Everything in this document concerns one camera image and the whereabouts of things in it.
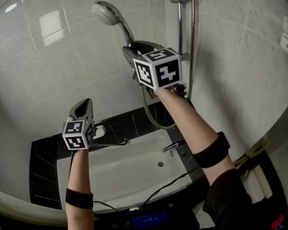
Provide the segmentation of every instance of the blue display screen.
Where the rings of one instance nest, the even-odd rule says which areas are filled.
[[[135,229],[156,226],[159,224],[167,223],[167,221],[168,221],[168,214],[166,211],[132,219],[133,226]]]

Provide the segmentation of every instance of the black wrist strap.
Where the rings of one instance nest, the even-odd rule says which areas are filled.
[[[93,194],[83,194],[67,188],[65,202],[77,208],[92,209]]]
[[[220,163],[228,154],[230,145],[223,134],[218,132],[219,137],[205,150],[193,155],[198,165],[202,168],[209,168]]]

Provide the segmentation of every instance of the bathtub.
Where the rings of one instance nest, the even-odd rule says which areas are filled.
[[[171,143],[166,131],[158,130],[132,139],[126,146],[112,146],[90,152],[90,184],[94,200],[102,201],[116,209],[140,206],[154,191],[186,173],[175,150],[172,150],[172,155],[170,151],[162,151]],[[57,161],[63,209],[69,165],[70,158]],[[152,200],[178,192],[191,183],[187,175],[161,190]],[[113,210],[94,203],[94,211],[106,213]]]

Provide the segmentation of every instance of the black and white marker cube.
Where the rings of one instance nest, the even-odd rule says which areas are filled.
[[[154,89],[163,89],[182,80],[180,55],[164,48],[133,59],[139,81]]]
[[[62,136],[69,150],[88,149],[94,137],[93,125],[87,120],[67,122]]]

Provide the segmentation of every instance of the forearm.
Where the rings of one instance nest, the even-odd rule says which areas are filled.
[[[172,116],[193,154],[205,150],[218,138],[218,134],[183,98],[166,89],[158,91],[157,94]],[[209,183],[212,184],[219,175],[233,168],[235,167],[229,155],[227,155],[220,163],[203,169],[203,171]]]
[[[88,150],[79,150],[75,153],[68,188],[79,193],[91,194]],[[66,203],[66,214],[69,229],[94,229],[92,209],[82,209]]]

